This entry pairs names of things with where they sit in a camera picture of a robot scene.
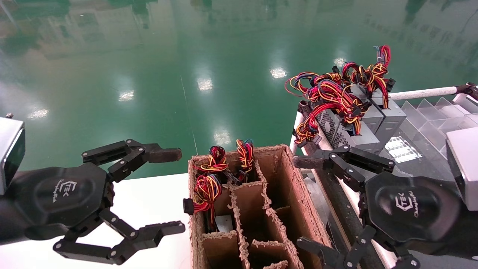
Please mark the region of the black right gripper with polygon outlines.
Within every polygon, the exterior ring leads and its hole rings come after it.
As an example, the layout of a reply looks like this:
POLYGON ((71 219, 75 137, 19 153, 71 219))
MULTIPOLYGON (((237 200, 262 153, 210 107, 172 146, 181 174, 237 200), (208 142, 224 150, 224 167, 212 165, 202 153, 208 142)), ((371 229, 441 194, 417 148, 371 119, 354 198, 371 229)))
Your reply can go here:
POLYGON ((297 239, 297 246, 321 258, 325 269, 356 269, 373 240, 398 256, 395 269, 420 268, 408 250, 464 259, 477 256, 477 212, 468 210, 453 182, 398 177, 391 174, 393 160, 346 145, 294 155, 292 163, 297 168, 331 170, 353 191, 365 192, 369 225, 349 252, 342 254, 307 237, 297 239), (378 175, 366 181, 355 167, 378 175))

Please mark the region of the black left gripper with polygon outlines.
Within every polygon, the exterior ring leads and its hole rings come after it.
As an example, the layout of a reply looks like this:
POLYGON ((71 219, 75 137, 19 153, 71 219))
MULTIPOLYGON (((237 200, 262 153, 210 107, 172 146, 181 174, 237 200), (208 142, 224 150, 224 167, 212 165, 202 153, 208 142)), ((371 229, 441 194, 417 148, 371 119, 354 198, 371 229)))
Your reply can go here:
POLYGON ((82 153, 78 167, 47 167, 17 172, 1 196, 1 244, 50 240, 65 235, 53 250, 67 259, 112 265, 124 264, 143 249, 156 248, 162 238, 186 231, 181 221, 134 229, 108 208, 111 183, 121 182, 146 163, 176 162, 180 148, 162 148, 133 139, 82 153), (108 172, 98 167, 115 162, 108 172), (105 223, 123 237, 114 247, 77 243, 105 223))

